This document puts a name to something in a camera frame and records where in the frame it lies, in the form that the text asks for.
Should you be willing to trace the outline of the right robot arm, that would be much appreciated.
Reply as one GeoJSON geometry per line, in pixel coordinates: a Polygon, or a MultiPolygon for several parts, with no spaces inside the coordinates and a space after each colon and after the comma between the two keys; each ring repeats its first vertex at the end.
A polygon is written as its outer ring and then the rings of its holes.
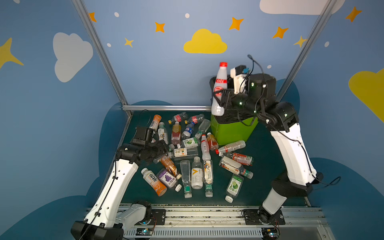
{"type": "Polygon", "coordinates": [[[312,165],[301,135],[298,114],[287,102],[277,102],[267,89],[253,94],[224,90],[221,107],[256,117],[277,143],[286,170],[272,182],[272,189],[259,208],[259,216],[272,218],[290,197],[306,197],[323,179],[312,165]]]}

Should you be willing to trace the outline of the red white label clear bottle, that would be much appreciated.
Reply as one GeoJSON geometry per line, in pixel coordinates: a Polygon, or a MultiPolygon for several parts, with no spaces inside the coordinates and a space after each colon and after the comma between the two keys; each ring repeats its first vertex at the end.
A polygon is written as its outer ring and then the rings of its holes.
{"type": "Polygon", "coordinates": [[[236,174],[236,175],[241,175],[243,177],[246,177],[248,179],[253,178],[253,173],[250,172],[249,170],[245,169],[241,163],[238,163],[226,156],[223,156],[219,162],[219,166],[228,170],[229,172],[236,174]]]}

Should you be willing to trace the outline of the bird label green cap bottle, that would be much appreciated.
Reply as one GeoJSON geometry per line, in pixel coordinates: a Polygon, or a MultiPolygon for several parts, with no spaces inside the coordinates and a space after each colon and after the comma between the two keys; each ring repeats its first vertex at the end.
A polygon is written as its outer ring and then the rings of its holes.
{"type": "Polygon", "coordinates": [[[205,183],[205,196],[207,198],[212,198],[213,193],[213,165],[211,160],[204,161],[204,183],[205,183]]]}

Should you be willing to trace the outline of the lime label bottle front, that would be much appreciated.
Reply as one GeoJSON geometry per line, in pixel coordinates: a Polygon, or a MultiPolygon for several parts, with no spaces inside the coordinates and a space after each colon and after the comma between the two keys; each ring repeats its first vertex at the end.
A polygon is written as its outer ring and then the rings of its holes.
{"type": "Polygon", "coordinates": [[[244,178],[242,176],[233,174],[230,182],[226,188],[225,200],[228,203],[232,203],[234,199],[239,195],[240,189],[243,186],[244,178]]]}

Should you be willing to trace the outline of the clear tall bottle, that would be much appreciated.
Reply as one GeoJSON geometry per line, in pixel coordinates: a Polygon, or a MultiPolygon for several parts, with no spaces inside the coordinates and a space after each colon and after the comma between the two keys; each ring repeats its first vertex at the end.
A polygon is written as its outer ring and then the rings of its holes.
{"type": "Polygon", "coordinates": [[[191,187],[191,163],[189,160],[183,160],[180,162],[182,182],[184,186],[184,197],[186,199],[192,197],[191,187]]]}

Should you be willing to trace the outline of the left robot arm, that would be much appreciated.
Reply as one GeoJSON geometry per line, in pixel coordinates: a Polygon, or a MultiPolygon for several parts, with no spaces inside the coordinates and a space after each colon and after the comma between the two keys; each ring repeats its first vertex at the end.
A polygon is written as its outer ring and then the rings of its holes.
{"type": "Polygon", "coordinates": [[[146,145],[124,144],[118,148],[112,172],[98,200],[85,219],[74,222],[71,234],[76,240],[121,240],[137,223],[152,221],[150,203],[139,201],[117,216],[120,203],[141,163],[151,163],[169,151],[165,141],[146,145]]]}

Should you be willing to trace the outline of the orange milk tea bottle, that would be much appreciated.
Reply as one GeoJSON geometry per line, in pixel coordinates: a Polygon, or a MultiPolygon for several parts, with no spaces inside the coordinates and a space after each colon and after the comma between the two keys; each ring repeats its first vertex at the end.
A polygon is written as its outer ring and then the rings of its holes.
{"type": "Polygon", "coordinates": [[[153,171],[148,168],[143,168],[141,174],[143,175],[143,179],[154,189],[159,197],[166,193],[167,187],[157,178],[153,171]]]}

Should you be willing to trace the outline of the white slim bottle red cap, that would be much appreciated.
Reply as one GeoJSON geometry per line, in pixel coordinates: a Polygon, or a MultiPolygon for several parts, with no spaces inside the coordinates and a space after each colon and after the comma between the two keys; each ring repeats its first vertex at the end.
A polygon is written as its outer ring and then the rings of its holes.
{"type": "Polygon", "coordinates": [[[210,161],[211,155],[210,155],[210,147],[207,141],[206,135],[202,135],[201,137],[201,149],[202,149],[202,159],[204,161],[210,161]]]}

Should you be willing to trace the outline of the white yellow V bottle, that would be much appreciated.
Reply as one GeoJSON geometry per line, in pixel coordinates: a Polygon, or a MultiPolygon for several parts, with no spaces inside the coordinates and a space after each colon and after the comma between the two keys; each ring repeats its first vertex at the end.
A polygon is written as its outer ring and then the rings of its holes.
{"type": "Polygon", "coordinates": [[[199,190],[203,187],[204,171],[200,157],[194,157],[191,171],[191,184],[194,190],[199,190]]]}

